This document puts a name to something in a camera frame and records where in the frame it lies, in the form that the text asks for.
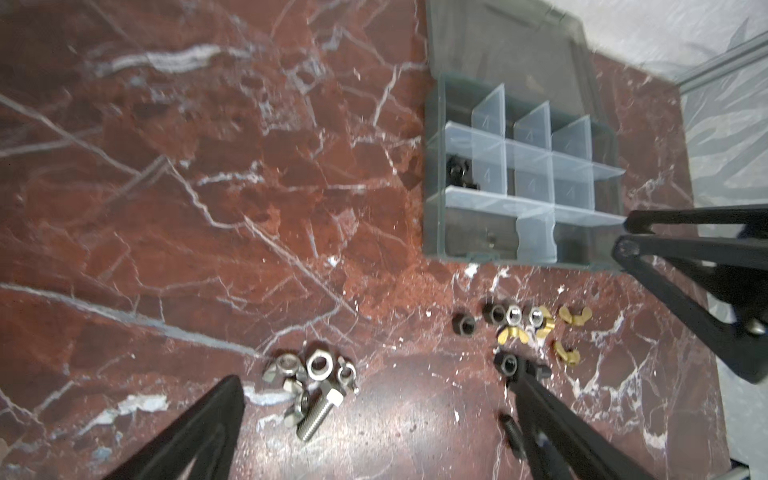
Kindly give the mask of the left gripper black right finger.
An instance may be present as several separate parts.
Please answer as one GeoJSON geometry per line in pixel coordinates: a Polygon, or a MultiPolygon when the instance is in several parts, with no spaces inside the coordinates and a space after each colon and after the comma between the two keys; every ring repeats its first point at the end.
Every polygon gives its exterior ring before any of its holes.
{"type": "Polygon", "coordinates": [[[652,477],[547,390],[536,378],[534,363],[519,359],[508,386],[515,394],[523,448],[533,478],[652,477]]]}

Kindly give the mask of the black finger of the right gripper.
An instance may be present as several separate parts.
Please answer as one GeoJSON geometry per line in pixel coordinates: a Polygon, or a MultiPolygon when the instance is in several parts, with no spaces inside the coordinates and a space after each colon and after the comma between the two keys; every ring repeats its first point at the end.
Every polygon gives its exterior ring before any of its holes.
{"type": "Polygon", "coordinates": [[[740,205],[683,210],[634,210],[624,222],[632,234],[650,234],[652,226],[663,225],[743,225],[745,236],[767,235],[767,206],[740,205]]]}
{"type": "Polygon", "coordinates": [[[612,256],[734,374],[751,384],[767,379],[765,239],[623,235],[612,256]],[[733,318],[711,313],[707,299],[661,272],[654,258],[728,307],[733,318]]]}

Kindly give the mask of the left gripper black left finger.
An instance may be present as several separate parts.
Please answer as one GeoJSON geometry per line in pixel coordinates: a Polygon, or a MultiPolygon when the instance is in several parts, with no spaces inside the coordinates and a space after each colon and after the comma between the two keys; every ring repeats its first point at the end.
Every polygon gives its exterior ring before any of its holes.
{"type": "Polygon", "coordinates": [[[107,477],[227,479],[244,409],[241,380],[229,375],[107,477]]]}

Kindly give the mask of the grey plastic organizer box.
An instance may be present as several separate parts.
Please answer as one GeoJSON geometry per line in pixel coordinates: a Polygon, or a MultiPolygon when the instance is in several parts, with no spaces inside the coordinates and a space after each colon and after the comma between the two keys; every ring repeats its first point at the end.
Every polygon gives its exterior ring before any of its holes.
{"type": "Polygon", "coordinates": [[[430,1],[423,251],[613,270],[623,170],[582,22],[546,1],[430,1]]]}

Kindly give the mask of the silver hex bolt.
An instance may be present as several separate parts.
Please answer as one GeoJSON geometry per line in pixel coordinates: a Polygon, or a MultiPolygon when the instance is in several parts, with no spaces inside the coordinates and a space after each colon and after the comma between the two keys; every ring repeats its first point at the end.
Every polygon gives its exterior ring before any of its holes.
{"type": "Polygon", "coordinates": [[[321,395],[310,408],[307,416],[297,427],[297,437],[302,442],[309,442],[322,426],[328,415],[336,407],[339,407],[346,397],[341,386],[332,383],[321,385],[321,395]]]}

